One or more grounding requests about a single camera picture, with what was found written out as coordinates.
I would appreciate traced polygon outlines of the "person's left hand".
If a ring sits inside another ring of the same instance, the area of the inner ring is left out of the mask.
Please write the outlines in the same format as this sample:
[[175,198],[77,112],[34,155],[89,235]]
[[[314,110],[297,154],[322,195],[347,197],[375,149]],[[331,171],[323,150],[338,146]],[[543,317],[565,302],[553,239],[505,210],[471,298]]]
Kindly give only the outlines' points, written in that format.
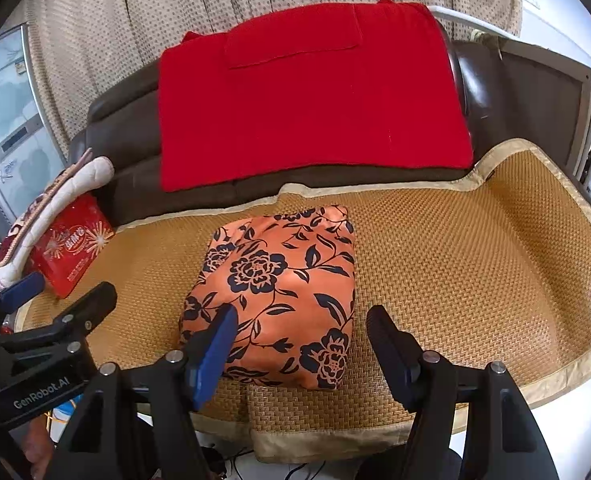
[[35,480],[44,478],[54,451],[45,415],[36,417],[28,424],[26,435],[22,440],[22,450],[26,460],[30,462],[32,478]]

